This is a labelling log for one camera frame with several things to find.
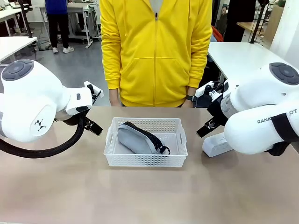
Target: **hoodie pocket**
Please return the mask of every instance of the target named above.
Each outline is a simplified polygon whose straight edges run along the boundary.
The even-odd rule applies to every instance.
[[[121,97],[136,104],[153,105],[154,59],[137,58],[121,72]]]
[[[189,75],[175,58],[157,58],[155,104],[186,98]]]

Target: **hoodie zipper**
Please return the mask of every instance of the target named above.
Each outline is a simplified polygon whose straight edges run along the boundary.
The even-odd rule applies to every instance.
[[[155,107],[156,100],[156,73],[157,73],[157,31],[158,31],[158,13],[155,13],[155,28],[156,28],[156,37],[155,37],[155,53],[154,53],[154,101],[153,106]]]

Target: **black strap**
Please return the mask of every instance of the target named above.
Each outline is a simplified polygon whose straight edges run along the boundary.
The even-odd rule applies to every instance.
[[[168,155],[170,155],[170,149],[167,146],[162,146],[160,149],[160,153],[163,154],[166,149],[168,150]]]
[[[285,152],[288,146],[289,146],[288,142],[284,142],[284,141],[278,142],[274,144],[273,149],[270,149],[267,152],[273,156],[281,156]]]
[[[275,130],[285,142],[299,141],[299,136],[294,132],[286,113],[271,117],[271,120]]]
[[[192,102],[196,102],[197,99],[198,98],[196,96],[189,96],[189,95],[186,96],[186,100],[190,100]]]
[[[0,150],[11,155],[16,155],[19,157],[30,158],[30,159],[51,157],[59,153],[62,153],[66,149],[72,147],[81,138],[84,131],[84,126],[85,126],[85,116],[80,114],[78,115],[78,126],[75,134],[67,142],[55,148],[50,148],[45,150],[27,150],[27,149],[10,145],[9,143],[0,139]]]

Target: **hoodie drawstring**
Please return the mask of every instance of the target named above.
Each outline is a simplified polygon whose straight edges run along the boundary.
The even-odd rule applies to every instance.
[[[189,19],[191,19],[191,0],[189,0]]]
[[[125,26],[125,36],[128,36],[126,0],[123,0],[123,23],[124,23],[124,26]]]

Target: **gray floor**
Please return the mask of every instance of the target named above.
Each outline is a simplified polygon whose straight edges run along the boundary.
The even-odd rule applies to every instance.
[[[40,32],[40,24],[31,24],[34,27],[34,36],[41,40],[47,40],[45,34]],[[108,87],[104,77],[102,65],[101,43],[94,42],[89,49],[80,41],[70,42],[75,51],[69,54],[62,52],[62,44],[58,45],[59,54],[53,54],[51,50],[37,51],[35,55],[16,54],[17,59],[28,58],[37,60],[54,75],[56,75],[62,84],[66,87],[83,87],[85,81],[89,81],[104,91],[104,98],[98,99],[95,105],[109,106]]]

